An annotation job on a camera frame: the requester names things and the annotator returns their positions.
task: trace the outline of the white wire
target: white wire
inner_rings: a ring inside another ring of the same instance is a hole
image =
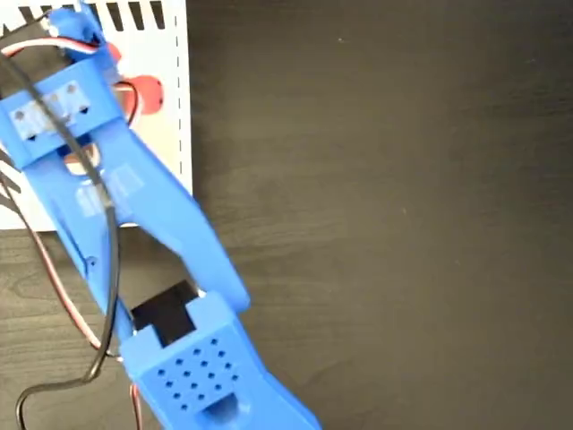
[[[118,90],[118,91],[132,91],[135,93],[135,112],[133,112],[133,119],[132,122],[130,123],[130,126],[134,126],[137,124],[137,122],[140,120],[142,112],[143,112],[143,97],[141,96],[141,93],[139,91],[137,91],[137,89],[130,85],[130,84],[126,84],[126,83],[117,83],[116,85],[114,85],[114,89]]]
[[[41,38],[24,40],[22,42],[12,43],[2,48],[5,56],[13,56],[26,47],[60,47],[62,49],[71,49],[72,51],[82,52],[83,54],[93,54],[98,51],[98,47],[93,47],[87,43],[66,38]]]

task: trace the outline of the wire bundle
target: wire bundle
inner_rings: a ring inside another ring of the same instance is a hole
[[[40,235],[31,228],[30,223],[26,220],[24,214],[22,213],[21,209],[18,207],[15,199],[13,198],[10,188],[6,185],[3,174],[0,172],[0,183],[4,188],[6,196],[13,202],[14,208],[16,209],[16,213],[21,218],[25,228],[30,233],[30,236],[36,246],[38,255],[46,269],[47,276],[52,286],[54,287],[54,291],[56,292],[58,299],[62,303],[62,306],[64,307],[65,311],[70,316],[71,320],[73,321],[73,324],[85,336],[89,344],[95,350],[97,350],[96,356],[94,356],[90,364],[90,367],[82,377],[58,383],[42,383],[39,385],[34,385],[22,392],[16,403],[16,410],[15,410],[16,419],[20,430],[27,430],[26,424],[24,422],[23,408],[26,399],[30,395],[47,391],[68,390],[71,388],[76,388],[91,383],[99,376],[106,357],[112,357],[117,361],[122,360],[118,355],[115,355],[109,351],[115,323],[115,309],[117,306],[117,301],[119,296],[120,256],[119,256],[119,238],[117,232],[118,227],[115,216],[115,206],[113,200],[111,199],[111,195],[101,178],[101,175],[94,168],[94,166],[92,165],[90,159],[88,158],[87,154],[85,153],[81,145],[73,137],[73,135],[65,126],[65,124],[62,121],[60,121],[60,119],[57,118],[57,116],[50,110],[46,102],[44,102],[42,94],[40,94],[39,91],[36,89],[31,79],[11,59],[12,56],[16,55],[18,52],[22,51],[27,47],[38,47],[38,46],[54,46],[65,49],[72,49],[88,55],[95,53],[98,50],[98,47],[91,44],[83,43],[79,40],[72,40],[67,38],[42,38],[42,39],[27,40],[25,42],[19,42],[9,47],[2,48],[2,50],[0,51],[0,68],[5,69],[5,71],[9,73],[32,96],[32,98],[36,101],[39,108],[46,115],[52,126],[63,137],[66,144],[70,148],[72,154],[80,162],[81,167],[85,170],[85,174],[88,176],[93,186],[96,189],[98,189],[98,196],[104,209],[107,222],[111,262],[110,262],[109,280],[108,280],[109,294],[107,298],[106,319],[104,322],[104,329],[100,340],[93,332],[93,330],[89,327],[89,325],[86,323],[85,319],[83,318],[83,316],[81,315],[81,313],[79,312],[79,310],[77,309],[71,298],[69,298],[65,290],[64,284],[57,273],[56,267]],[[128,123],[132,125],[141,115],[141,110],[142,110],[141,95],[136,90],[136,88],[129,82],[119,82],[115,86],[115,88],[119,91],[130,90],[133,91],[136,95],[136,102],[134,103],[133,111],[128,116]],[[133,384],[130,387],[130,395],[133,402],[133,410],[135,415],[136,426],[138,430],[141,430],[142,429],[141,404],[139,400],[139,393],[137,387]]]

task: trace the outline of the dark wooden table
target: dark wooden table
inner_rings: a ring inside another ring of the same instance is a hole
[[[256,345],[324,428],[569,430],[571,3],[212,0],[189,18],[196,194],[252,292]],[[91,351],[28,238],[1,238],[11,429],[21,389]],[[141,232],[122,239],[128,302],[183,276]],[[32,430],[133,425],[113,364],[29,413]]]

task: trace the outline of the white card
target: white card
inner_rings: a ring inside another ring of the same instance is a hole
[[[118,65],[121,75],[143,86],[151,82],[151,78],[161,81],[162,104],[148,109],[134,130],[191,192],[191,106],[185,0],[88,0],[85,3],[93,5],[107,41],[121,54]],[[77,7],[77,2],[72,0],[1,2],[0,36],[4,26],[8,30],[16,29],[30,17],[38,18],[49,7],[69,4]],[[148,106],[151,106],[156,94],[150,92],[149,97]],[[7,176],[12,194],[32,228],[53,230],[52,222],[28,181],[6,163],[5,152],[0,152],[0,171]],[[0,229],[23,228],[8,204],[4,190],[0,190]]]

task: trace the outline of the blue bracket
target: blue bracket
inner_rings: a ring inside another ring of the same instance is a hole
[[[236,313],[213,292],[186,306],[196,330],[162,348],[151,326],[121,354],[159,421],[173,430],[315,430],[316,418],[262,364]]]
[[[161,346],[152,325],[135,332],[123,301],[115,333],[124,366],[165,428],[317,430],[312,413],[267,372],[237,315],[249,294],[199,205],[129,128],[110,85],[116,73],[90,9],[48,15],[60,34],[92,40],[93,56],[37,83],[80,144],[95,143],[97,166],[118,224],[136,223],[178,254],[207,295],[186,306],[196,330]],[[0,100],[0,140],[30,181],[102,312],[109,243],[103,208],[86,176],[64,164],[67,147],[26,91]]]

